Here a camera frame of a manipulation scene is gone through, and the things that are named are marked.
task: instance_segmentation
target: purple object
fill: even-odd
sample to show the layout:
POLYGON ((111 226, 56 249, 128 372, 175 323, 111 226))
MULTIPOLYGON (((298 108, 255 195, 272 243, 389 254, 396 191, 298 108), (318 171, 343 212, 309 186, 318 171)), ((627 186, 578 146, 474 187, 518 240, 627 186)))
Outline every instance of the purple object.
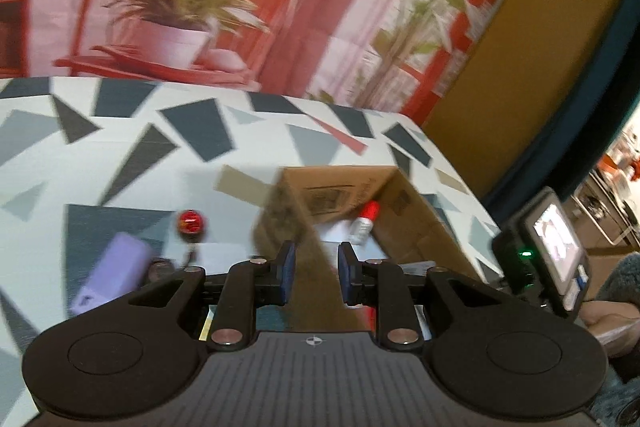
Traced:
POLYGON ((145 241, 118 232, 71 302, 71 312, 93 310, 138 288, 154 256, 145 241))

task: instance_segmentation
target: red knob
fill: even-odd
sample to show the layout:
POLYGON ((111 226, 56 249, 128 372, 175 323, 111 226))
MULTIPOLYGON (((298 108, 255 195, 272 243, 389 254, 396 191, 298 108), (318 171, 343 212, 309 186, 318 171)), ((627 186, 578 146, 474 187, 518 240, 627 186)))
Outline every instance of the red knob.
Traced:
POLYGON ((178 233, 190 237, 204 233, 205 219, 195 210, 185 210, 178 216, 178 233))

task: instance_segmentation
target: yellow wall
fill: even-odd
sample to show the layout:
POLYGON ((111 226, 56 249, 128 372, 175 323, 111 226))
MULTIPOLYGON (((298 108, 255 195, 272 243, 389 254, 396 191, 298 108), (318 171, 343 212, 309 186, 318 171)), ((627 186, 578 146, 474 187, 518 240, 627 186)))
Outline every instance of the yellow wall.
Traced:
POLYGON ((556 111, 619 1, 504 1, 424 126, 476 195, 556 111))

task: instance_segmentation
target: small screen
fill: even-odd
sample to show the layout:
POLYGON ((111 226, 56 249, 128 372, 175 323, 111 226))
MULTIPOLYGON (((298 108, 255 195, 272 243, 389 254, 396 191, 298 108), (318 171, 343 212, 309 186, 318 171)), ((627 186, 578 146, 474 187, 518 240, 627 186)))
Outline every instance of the small screen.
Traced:
POLYGON ((580 255, 580 245, 560 209, 554 203, 550 204, 533 227, 553 260, 560 279, 566 281, 573 275, 571 269, 580 255))

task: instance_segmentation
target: open cardboard box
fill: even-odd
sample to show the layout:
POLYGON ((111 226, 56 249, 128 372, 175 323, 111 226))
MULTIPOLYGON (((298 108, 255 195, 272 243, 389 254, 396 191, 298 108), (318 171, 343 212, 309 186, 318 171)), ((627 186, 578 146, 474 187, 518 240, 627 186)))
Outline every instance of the open cardboard box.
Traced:
POLYGON ((355 218, 369 200, 380 202, 373 236, 398 264, 435 261, 479 279, 430 205, 396 167, 284 168, 254 228, 255 248, 274 259, 283 241, 296 244, 296 276, 287 305, 296 331, 356 331, 362 324, 340 297, 317 223, 355 218))

